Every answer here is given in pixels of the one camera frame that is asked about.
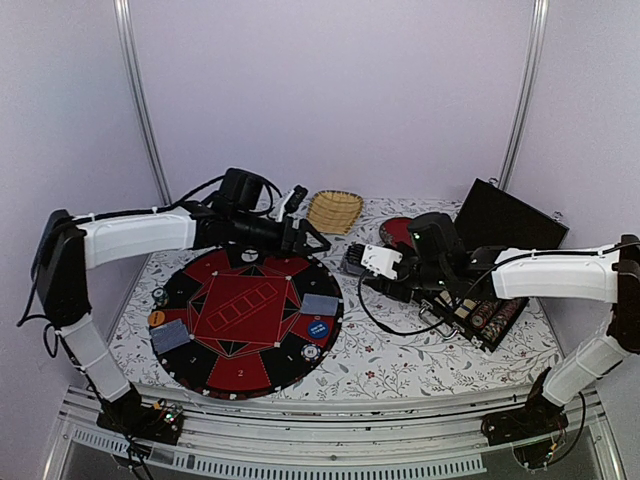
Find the red and black board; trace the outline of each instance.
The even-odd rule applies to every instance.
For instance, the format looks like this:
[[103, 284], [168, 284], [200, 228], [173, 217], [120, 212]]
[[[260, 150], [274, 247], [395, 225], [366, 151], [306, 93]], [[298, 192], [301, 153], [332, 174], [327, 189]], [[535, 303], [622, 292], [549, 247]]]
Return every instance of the red and black board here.
[[[294, 384], [340, 333], [340, 287], [313, 257], [276, 258], [231, 245], [190, 262], [164, 290], [150, 329], [182, 322], [191, 341], [154, 353], [174, 380], [213, 398], [259, 397]], [[338, 298], [335, 315], [302, 314], [306, 294]]]

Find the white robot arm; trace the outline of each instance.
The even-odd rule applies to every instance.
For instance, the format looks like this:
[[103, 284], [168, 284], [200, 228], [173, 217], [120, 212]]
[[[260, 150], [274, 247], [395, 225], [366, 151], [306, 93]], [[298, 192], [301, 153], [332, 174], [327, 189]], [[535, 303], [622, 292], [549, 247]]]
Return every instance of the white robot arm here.
[[486, 247], [468, 254], [447, 215], [421, 215], [408, 228], [410, 248], [367, 246], [361, 261], [377, 275], [367, 284], [392, 298], [420, 301], [424, 292], [447, 290], [460, 302], [561, 297], [612, 304], [610, 319], [538, 377], [524, 407], [484, 418], [482, 431], [491, 444], [564, 428], [564, 405], [626, 357], [640, 354], [638, 237], [623, 235], [616, 245], [586, 250]]
[[[200, 249], [238, 243], [275, 254], [310, 255], [329, 249], [329, 242], [307, 220], [294, 223], [306, 196], [298, 186], [277, 208], [277, 218], [255, 212], [262, 177], [227, 170], [220, 189], [203, 202], [181, 201], [151, 210], [72, 217], [66, 210], [51, 214], [31, 271], [44, 317], [55, 328], [65, 351], [84, 373], [102, 401], [98, 425], [126, 435], [175, 444], [182, 418], [158, 422], [158, 412], [141, 404], [91, 315], [86, 271], [113, 260], [162, 250]], [[308, 244], [312, 236], [316, 245]], [[25, 316], [22, 325], [28, 318]]]

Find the wicker basket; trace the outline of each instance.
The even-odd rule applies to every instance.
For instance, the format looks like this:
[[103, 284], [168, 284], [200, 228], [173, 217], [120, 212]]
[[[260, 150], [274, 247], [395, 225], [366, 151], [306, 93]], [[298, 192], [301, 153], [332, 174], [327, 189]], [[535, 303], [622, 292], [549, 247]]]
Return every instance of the wicker basket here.
[[307, 219], [319, 232], [346, 235], [353, 227], [364, 200], [353, 193], [325, 190], [311, 199]]

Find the blue chip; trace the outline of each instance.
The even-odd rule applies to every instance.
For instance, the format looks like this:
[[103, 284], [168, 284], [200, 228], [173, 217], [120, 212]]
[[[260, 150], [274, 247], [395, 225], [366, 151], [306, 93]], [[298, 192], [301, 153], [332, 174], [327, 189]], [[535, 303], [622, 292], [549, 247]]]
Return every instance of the blue chip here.
[[329, 335], [329, 325], [320, 320], [312, 322], [307, 328], [307, 333], [311, 338], [324, 338]]

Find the white table surface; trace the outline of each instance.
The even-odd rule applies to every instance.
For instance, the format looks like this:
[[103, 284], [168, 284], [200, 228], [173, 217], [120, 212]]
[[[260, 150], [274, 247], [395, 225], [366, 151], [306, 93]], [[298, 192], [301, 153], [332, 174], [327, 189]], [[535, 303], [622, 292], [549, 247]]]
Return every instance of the white table surface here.
[[[328, 236], [332, 249], [318, 258], [335, 274], [342, 288], [342, 331], [330, 354], [313, 372], [267, 398], [390, 399], [486, 391], [532, 383], [540, 372], [558, 362], [558, 344], [535, 299], [491, 355], [460, 336], [443, 342], [433, 332], [412, 337], [386, 334], [360, 308], [357, 280], [338, 272], [346, 246], [351, 242], [381, 243], [378, 228], [386, 218], [413, 217], [428, 211], [455, 215], [459, 207], [459, 202], [438, 200], [369, 199], [348, 235]], [[110, 343], [116, 361], [131, 381], [184, 389], [156, 360], [147, 317], [153, 307], [151, 292], [202, 253], [159, 252], [144, 267]], [[370, 310], [385, 323], [399, 330], [424, 328], [417, 319], [416, 305], [394, 302], [366, 287], [363, 293]]]

